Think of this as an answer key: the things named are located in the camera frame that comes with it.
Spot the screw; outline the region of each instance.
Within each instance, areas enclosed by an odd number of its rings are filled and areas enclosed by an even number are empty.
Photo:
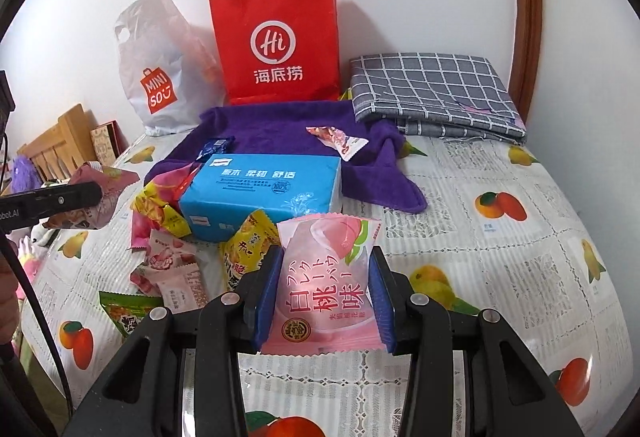
[[[149,312],[149,317],[156,322],[158,320],[161,320],[165,316],[166,316],[166,309],[164,307],[155,307],[151,309],[151,312]]]
[[[494,311],[493,309],[487,309],[482,312],[482,318],[484,318],[484,321],[486,322],[497,323],[500,321],[500,314],[498,311]]]
[[[414,305],[427,305],[429,297],[426,294],[417,292],[411,295],[411,303]]]
[[[240,301],[240,295],[236,292],[227,292],[222,295],[220,301],[224,305],[235,305]]]

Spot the blue tissue box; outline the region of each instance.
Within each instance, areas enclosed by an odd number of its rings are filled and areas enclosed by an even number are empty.
[[[209,242],[230,239],[258,209],[279,223],[341,208],[340,158],[319,155],[214,155],[180,199],[193,234]]]

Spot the white plastic bag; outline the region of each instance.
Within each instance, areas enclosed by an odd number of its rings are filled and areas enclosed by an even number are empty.
[[[202,112],[223,104],[215,58],[172,0],[138,0],[114,32],[120,80],[148,135],[195,128]]]

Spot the blue gripper pad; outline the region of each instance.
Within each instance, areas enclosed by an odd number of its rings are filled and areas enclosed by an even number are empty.
[[[386,345],[386,351],[392,353],[396,349],[394,310],[374,253],[369,257],[369,295],[373,303],[380,339]]]
[[[276,293],[278,292],[278,279],[280,278],[280,268],[282,267],[283,257],[284,250],[279,247],[274,257],[273,266],[271,266],[271,272],[262,290],[258,308],[256,309],[255,332],[252,343],[257,350],[260,350],[262,344],[269,337],[269,331],[271,330],[271,321],[273,320],[273,309],[276,306]]]

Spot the purple towel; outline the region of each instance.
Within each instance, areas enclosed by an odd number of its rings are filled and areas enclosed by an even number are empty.
[[[342,195],[408,213],[419,213],[427,207],[418,186],[396,166],[404,143],[396,125],[387,119],[356,122],[348,100],[245,104],[207,110],[201,125],[169,157],[151,168],[145,184],[158,174],[193,162],[212,137],[235,136],[234,153],[337,156],[336,150],[307,133],[308,126],[334,126],[347,135],[369,139],[349,162],[342,161]]]

